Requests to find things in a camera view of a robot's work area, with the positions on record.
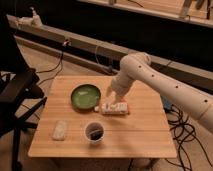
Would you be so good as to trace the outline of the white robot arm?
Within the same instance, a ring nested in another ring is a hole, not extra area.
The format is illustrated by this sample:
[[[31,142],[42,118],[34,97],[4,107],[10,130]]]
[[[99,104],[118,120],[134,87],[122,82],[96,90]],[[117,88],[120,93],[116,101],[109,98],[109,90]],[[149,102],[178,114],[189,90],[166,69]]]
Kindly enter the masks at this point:
[[[115,99],[120,101],[136,80],[141,81],[213,134],[213,95],[166,76],[154,70],[150,64],[151,57],[144,52],[124,56],[120,61],[120,71],[107,89],[107,95],[114,92]]]

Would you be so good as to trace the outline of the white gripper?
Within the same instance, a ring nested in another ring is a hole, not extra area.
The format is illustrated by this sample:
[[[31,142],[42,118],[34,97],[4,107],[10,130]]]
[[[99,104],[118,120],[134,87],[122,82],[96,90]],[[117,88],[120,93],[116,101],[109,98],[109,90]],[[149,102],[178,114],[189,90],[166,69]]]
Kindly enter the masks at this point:
[[[107,87],[106,97],[110,97],[112,92],[116,93],[115,103],[124,103],[126,100],[124,96],[130,90],[130,82],[125,79],[113,78],[111,81],[111,86]]]

